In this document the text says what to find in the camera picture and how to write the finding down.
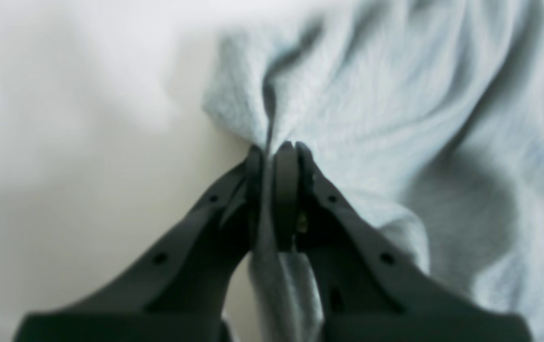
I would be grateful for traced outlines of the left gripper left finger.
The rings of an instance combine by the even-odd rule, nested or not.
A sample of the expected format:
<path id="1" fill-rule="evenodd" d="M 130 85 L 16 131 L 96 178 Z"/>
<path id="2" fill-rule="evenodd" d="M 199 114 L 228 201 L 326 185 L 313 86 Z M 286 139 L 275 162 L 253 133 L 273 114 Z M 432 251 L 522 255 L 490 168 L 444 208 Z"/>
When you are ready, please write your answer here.
<path id="1" fill-rule="evenodd" d="M 252 146 L 126 271 L 68 307 L 27 315 L 14 340 L 232 342 L 222 310 L 254 240 L 263 159 Z"/>

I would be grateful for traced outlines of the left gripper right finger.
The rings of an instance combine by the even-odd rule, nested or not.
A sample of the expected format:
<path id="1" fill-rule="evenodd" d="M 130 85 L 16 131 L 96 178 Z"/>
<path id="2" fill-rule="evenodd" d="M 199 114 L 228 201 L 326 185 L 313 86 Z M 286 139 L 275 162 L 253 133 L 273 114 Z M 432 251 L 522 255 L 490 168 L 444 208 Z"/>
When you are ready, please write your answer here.
<path id="1" fill-rule="evenodd" d="M 324 342 L 530 342 L 523 318 L 481 309 L 420 271 L 322 175 L 304 143 L 285 142 L 272 167 L 280 251 L 306 255 Z"/>

